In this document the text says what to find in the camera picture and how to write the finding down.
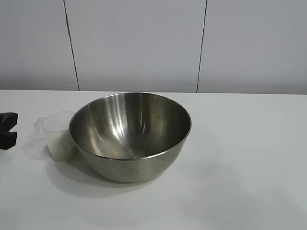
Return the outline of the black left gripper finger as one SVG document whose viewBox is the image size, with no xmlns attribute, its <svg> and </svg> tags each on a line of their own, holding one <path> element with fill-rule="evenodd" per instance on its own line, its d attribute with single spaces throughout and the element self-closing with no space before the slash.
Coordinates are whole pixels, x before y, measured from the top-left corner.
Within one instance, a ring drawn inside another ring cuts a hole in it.
<svg viewBox="0 0 307 230">
<path fill-rule="evenodd" d="M 17 132 L 0 132 L 0 149 L 8 150 L 16 145 Z"/>
<path fill-rule="evenodd" d="M 9 112 L 0 114 L 0 131 L 10 132 L 10 130 L 17 125 L 18 114 Z"/>
</svg>

